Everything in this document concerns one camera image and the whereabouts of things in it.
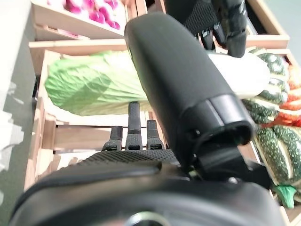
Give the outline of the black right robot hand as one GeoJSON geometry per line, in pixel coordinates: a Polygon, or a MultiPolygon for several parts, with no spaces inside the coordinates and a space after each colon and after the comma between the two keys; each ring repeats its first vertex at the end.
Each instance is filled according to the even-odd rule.
{"type": "Polygon", "coordinates": [[[238,146],[253,122],[206,51],[163,13],[125,27],[169,148],[98,152],[18,200],[11,226],[283,226],[270,177],[238,146]]]}

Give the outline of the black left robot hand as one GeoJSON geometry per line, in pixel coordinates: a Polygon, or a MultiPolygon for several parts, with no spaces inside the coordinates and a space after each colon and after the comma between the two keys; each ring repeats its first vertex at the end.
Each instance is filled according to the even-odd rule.
{"type": "Polygon", "coordinates": [[[184,25],[207,50],[217,43],[228,55],[246,50],[247,10],[244,0],[165,0],[165,12],[184,25]]]}

